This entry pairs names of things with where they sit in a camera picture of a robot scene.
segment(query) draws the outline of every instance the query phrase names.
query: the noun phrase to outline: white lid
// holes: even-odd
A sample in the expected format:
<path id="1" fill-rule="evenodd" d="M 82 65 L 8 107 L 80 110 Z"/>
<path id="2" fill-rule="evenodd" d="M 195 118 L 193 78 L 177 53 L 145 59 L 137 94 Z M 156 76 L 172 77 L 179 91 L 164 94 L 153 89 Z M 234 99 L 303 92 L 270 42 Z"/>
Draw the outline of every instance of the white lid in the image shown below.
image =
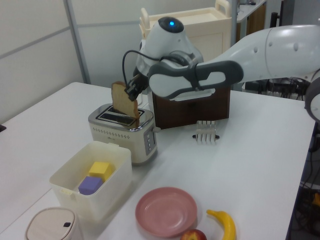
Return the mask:
<path id="1" fill-rule="evenodd" d="M 48 208 L 34 216 L 26 230 L 27 240 L 62 240 L 75 223 L 75 215 L 64 208 Z"/>

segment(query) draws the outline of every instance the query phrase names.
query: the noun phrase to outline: toast rack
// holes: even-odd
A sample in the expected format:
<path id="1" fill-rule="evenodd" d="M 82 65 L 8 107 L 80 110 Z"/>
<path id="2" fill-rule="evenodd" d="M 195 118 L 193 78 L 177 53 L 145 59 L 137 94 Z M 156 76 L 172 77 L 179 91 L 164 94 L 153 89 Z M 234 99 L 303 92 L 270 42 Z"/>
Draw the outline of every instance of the toast rack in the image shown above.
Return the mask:
<path id="1" fill-rule="evenodd" d="M 197 121 L 195 135 L 192 136 L 197 142 L 215 142 L 220 137 L 216 135 L 216 121 Z"/>

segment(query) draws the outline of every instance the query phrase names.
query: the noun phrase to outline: white storage box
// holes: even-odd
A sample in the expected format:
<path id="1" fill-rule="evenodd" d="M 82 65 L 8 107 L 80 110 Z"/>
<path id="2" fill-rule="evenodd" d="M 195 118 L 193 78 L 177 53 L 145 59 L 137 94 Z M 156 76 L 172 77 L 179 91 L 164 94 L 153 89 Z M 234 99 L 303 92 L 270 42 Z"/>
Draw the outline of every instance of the white storage box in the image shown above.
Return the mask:
<path id="1" fill-rule="evenodd" d="M 191 43 L 201 52 L 204 61 L 218 57 L 231 45 L 231 5 L 227 0 L 215 0 L 215 7 L 189 11 L 148 15 L 142 8 L 140 29 L 146 39 L 155 22 L 163 17 L 174 17 L 183 23 Z"/>
<path id="2" fill-rule="evenodd" d="M 78 187 L 94 162 L 112 163 L 115 171 L 95 193 L 80 194 Z M 86 219 L 100 221 L 131 184 L 131 152 L 112 143 L 93 141 L 55 172 L 49 181 L 62 207 Z"/>

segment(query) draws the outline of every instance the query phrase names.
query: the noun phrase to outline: pink plate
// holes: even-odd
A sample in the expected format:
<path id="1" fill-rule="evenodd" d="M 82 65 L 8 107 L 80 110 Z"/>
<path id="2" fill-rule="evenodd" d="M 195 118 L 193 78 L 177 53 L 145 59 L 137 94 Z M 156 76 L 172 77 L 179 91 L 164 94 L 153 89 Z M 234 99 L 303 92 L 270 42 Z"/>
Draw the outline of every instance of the pink plate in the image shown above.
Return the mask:
<path id="1" fill-rule="evenodd" d="M 156 188 L 140 199 L 135 208 L 135 218 L 148 233 L 172 238 L 196 221 L 197 205 L 192 196 L 179 188 Z"/>

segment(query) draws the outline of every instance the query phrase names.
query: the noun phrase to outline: toaster vent holes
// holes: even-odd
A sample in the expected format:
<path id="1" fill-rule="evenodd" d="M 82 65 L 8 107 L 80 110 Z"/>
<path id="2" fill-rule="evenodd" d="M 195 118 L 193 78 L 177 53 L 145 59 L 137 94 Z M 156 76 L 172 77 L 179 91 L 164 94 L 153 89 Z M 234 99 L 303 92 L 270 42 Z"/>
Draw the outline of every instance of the toaster vent holes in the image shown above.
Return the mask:
<path id="1" fill-rule="evenodd" d="M 114 136 L 114 137 L 118 137 L 118 138 L 122 138 L 122 139 L 129 139 L 130 137 L 128 135 L 123 135 L 120 133 L 114 133 L 112 131 L 105 131 L 105 130 L 101 130 L 97 127 L 93 127 L 92 128 L 94 131 L 102 133 L 102 134 L 106 134 L 106 135 L 110 135 L 110 136 Z"/>

